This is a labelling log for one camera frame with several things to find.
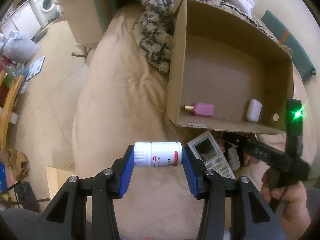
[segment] floor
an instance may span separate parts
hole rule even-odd
[[[29,80],[14,109],[19,119],[9,143],[28,158],[26,181],[37,199],[49,197],[46,166],[73,169],[72,124],[88,73],[85,58],[71,56],[72,52],[81,54],[75,44],[67,21],[51,24],[34,57],[45,55],[43,67]],[[41,209],[47,204],[41,203]]]

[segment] white pill bottle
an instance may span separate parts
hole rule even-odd
[[[134,166],[167,168],[182,163],[182,146],[179,142],[137,142],[134,144]]]

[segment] bottle cap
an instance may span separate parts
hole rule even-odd
[[[134,144],[134,166],[150,167],[151,143],[136,142]]]
[[[193,110],[193,106],[184,106],[184,110],[192,111]]]

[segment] white bag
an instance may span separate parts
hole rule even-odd
[[[39,46],[24,34],[18,31],[9,33],[6,44],[4,45],[4,55],[18,63],[24,63],[37,53]]]
[[[6,37],[2,33],[0,33],[0,52],[1,52],[1,49],[3,48],[4,44],[6,43],[6,41],[7,41]]]

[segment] green light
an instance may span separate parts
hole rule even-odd
[[[302,116],[303,108],[304,108],[304,106],[299,111],[294,113],[294,118],[293,119],[296,119],[296,118],[299,118],[300,116]]]
[[[298,111],[294,114],[294,118],[298,118],[301,116],[301,111]]]

